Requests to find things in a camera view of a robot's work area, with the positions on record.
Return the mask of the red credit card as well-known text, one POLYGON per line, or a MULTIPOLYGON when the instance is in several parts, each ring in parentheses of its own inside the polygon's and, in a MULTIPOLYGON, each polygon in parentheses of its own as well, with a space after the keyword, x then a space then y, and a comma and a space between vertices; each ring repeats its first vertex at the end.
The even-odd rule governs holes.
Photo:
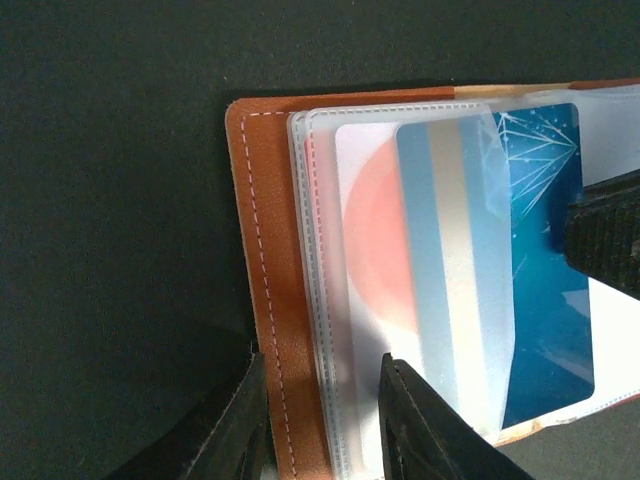
POLYGON ((305 139, 312 214, 322 283, 327 302, 340 293, 340 201, 335 140, 331 131, 309 133, 305 139))

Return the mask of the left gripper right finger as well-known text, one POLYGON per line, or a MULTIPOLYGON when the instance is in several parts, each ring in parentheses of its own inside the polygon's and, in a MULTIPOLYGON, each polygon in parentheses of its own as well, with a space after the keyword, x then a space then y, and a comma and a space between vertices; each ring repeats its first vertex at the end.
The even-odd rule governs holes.
POLYGON ((382 357, 378 408, 387 479, 529 479, 404 360, 382 357))

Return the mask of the brown leather card holder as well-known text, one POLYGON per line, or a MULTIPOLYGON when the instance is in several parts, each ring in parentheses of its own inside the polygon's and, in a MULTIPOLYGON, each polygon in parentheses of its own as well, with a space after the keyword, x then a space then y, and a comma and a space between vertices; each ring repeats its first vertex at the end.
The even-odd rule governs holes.
POLYGON ((515 96, 556 84, 441 86, 245 97, 225 114, 255 326, 283 479, 331 479, 286 123, 297 109, 515 96))

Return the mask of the blue credit card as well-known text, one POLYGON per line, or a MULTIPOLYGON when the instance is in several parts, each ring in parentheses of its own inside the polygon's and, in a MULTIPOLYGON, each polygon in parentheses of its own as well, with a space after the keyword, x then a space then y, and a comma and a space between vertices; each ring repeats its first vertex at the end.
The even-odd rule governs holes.
POLYGON ((576 107, 409 123, 395 142, 425 379, 487 438, 589 398, 589 284, 563 253, 576 107))

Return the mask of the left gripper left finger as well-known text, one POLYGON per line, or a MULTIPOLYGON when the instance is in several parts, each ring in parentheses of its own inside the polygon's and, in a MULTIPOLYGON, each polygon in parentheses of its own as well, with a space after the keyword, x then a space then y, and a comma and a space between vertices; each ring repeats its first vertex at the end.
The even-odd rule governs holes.
POLYGON ((258 479, 269 409, 264 355, 256 350, 168 433, 110 479, 258 479))

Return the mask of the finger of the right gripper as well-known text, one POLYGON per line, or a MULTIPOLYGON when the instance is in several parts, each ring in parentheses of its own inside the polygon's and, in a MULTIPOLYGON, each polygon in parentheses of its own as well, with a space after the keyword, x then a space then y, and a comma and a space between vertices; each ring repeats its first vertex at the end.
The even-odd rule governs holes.
POLYGON ((639 172, 597 182, 569 206, 564 256, 568 265, 639 298, 639 172))

